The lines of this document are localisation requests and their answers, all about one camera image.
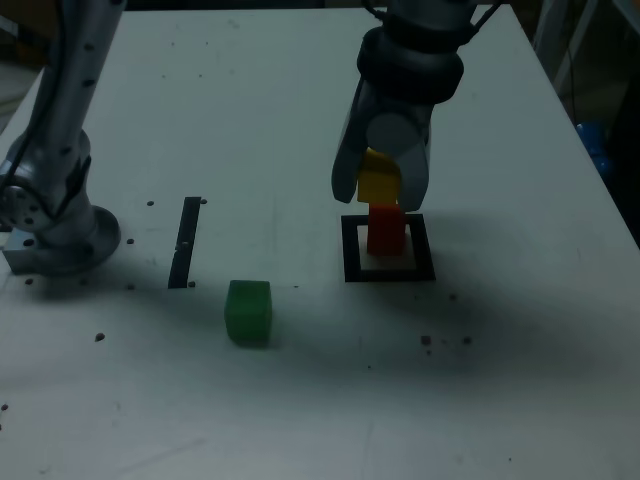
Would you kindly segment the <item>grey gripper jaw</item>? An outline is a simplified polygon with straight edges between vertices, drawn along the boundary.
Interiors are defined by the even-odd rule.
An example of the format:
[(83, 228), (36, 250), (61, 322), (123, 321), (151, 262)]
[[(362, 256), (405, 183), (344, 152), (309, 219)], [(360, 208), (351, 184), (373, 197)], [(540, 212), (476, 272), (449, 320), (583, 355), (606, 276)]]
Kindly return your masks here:
[(360, 78), (332, 168), (332, 192), (339, 202), (350, 203), (353, 199), (359, 166), (368, 147), (368, 126), (377, 114), (377, 107), (377, 98), (372, 87), (364, 78)]
[(426, 195), (430, 173), (430, 116), (413, 118), (396, 112), (374, 116), (367, 127), (369, 146), (390, 157), (400, 171), (397, 197), (404, 211), (417, 211)]

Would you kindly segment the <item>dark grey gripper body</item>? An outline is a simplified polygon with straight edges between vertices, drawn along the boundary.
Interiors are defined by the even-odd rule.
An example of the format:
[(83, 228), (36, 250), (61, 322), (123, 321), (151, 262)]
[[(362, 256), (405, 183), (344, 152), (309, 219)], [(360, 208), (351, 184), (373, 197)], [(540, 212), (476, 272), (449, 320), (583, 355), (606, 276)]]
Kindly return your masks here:
[(432, 113), (432, 105), (414, 104), (378, 94), (372, 120), (387, 126), (429, 126)]

